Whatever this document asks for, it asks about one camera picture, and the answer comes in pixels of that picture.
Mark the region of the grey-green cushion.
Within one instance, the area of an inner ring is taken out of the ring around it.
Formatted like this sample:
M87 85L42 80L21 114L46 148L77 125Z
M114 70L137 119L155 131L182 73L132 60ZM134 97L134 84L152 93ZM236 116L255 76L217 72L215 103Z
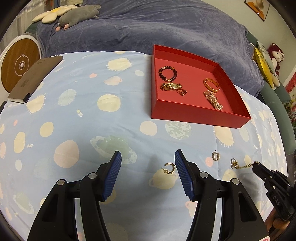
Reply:
M257 40L257 47L258 47L260 53L262 54L262 56L264 57L267 65L269 66L269 69L270 69L271 73L273 75L276 75L273 62L271 60L271 57L269 56L269 53L268 53L267 49L258 40Z

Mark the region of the gold wristwatch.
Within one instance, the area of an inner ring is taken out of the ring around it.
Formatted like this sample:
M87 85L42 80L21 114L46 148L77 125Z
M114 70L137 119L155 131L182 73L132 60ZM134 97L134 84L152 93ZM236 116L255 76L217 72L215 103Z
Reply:
M181 84L173 82L162 83L160 89L163 91L175 91L181 96L185 96L187 94L187 91L183 88Z

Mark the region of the red monkey plush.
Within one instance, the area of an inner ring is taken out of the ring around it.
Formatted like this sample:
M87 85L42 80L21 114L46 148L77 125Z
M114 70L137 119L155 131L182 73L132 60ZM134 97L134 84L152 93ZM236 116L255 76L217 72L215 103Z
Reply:
M269 53L269 56L270 56L271 61L273 63L273 67L275 69L275 75L277 77L279 77L279 75L280 75L280 73L279 73L279 70L280 70L279 63L284 60L285 55L284 55L283 51L280 49L280 47L275 43L272 43L269 46L269 48L267 49L267 52Z

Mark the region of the gold chain bangle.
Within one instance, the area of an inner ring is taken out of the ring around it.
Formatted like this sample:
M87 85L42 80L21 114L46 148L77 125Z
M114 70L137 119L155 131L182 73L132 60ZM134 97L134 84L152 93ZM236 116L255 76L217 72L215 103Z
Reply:
M205 78L203 80L203 84L209 91L211 91L213 93L217 93L220 91L219 83L211 78Z

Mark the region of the red cardboard tray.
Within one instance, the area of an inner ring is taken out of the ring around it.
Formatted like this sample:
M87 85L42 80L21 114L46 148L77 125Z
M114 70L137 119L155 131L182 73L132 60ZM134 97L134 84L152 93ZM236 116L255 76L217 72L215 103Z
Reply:
M211 126L240 128L250 121L249 111L223 68L204 57L154 45L151 67L151 117ZM213 93L203 84L205 78L219 83ZM162 83L181 84L185 96L163 91Z

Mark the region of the brown leather case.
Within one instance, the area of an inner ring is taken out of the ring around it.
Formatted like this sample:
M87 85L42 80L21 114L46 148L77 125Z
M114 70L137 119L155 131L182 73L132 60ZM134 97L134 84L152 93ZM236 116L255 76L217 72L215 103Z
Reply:
M8 95L8 100L16 103L27 103L44 78L63 60L62 55L38 60L21 77Z

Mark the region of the blue planet-pattern tablecloth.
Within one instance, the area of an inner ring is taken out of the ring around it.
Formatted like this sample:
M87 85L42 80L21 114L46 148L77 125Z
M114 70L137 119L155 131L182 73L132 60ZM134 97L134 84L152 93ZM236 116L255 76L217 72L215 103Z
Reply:
M26 239L59 179L82 179L121 152L112 194L101 210L112 240L185 240L196 209L178 173L165 174L176 150L216 179L238 178L262 218L272 205L246 165L287 173L271 110L240 89L251 120L243 127L151 119L151 57L136 52L79 52L42 81L26 104L1 113L1 212ZM212 152L220 154L214 161Z

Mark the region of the green sofa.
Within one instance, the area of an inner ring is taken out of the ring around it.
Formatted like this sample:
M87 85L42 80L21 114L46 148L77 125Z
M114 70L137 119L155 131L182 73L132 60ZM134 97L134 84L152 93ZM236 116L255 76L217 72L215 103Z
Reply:
M278 125L285 155L289 157L295 152L295 134L284 106L290 101L290 97L288 97L288 93L284 90L282 84L278 88L273 89L263 78L255 57L252 56L251 58L253 64L251 69L252 74L256 76L257 80L260 79L260 86L262 87L260 91L256 92L255 96L266 104L273 113Z

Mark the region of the grey plush toy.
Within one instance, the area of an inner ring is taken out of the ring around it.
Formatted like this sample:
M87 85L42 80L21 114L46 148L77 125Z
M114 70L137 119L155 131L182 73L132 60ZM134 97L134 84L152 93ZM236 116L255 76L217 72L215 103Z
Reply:
M99 18L100 9L101 5L95 4L81 6L68 11L59 18L56 32L60 31L61 29L67 30L68 28L73 27L77 23L85 20Z

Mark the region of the framed cup picture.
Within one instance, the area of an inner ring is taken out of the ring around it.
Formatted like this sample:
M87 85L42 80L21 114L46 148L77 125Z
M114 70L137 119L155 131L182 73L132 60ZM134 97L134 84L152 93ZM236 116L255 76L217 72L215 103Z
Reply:
M270 3L267 0L245 0L244 3L248 5L263 21L269 11Z

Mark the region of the blue sofa blanket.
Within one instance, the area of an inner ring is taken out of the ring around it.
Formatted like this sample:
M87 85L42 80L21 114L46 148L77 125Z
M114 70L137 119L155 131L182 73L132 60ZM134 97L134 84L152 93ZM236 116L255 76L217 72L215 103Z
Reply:
M233 84L253 96L264 86L248 30L204 1L99 1L99 17L56 32L39 24L43 56L84 51L136 51L154 45L190 52L220 64Z

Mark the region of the daisy flower cushion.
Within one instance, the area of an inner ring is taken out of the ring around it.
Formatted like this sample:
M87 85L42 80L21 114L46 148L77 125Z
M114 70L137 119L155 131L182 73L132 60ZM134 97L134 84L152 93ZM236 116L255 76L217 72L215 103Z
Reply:
M46 11L42 14L37 15L36 17L34 17L32 19L32 22L36 23L36 22L41 21L43 24L49 24L49 23L54 22L58 16L62 16L65 13L67 13L68 11L70 11L72 9L76 9L76 8L78 8L78 6L75 6L75 5L60 6L58 8L53 9L53 10Z

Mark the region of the round wooden white device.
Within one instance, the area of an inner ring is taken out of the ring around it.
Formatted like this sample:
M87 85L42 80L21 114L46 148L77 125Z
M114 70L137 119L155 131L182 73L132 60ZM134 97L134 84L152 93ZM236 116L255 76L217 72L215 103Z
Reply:
M1 98L6 99L21 77L41 59L37 39L30 35L15 37L1 53Z

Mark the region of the yellow satin cushion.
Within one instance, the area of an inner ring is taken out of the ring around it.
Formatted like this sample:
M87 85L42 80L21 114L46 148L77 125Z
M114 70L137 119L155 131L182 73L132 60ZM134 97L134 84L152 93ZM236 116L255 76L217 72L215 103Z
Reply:
M257 49L256 47L254 48L254 59L260 69L262 76L267 81L267 83L270 85L270 87L272 89L274 89L275 85L273 82L273 75L269 69L269 66L268 66L266 60L264 59L264 57L260 53L259 49Z

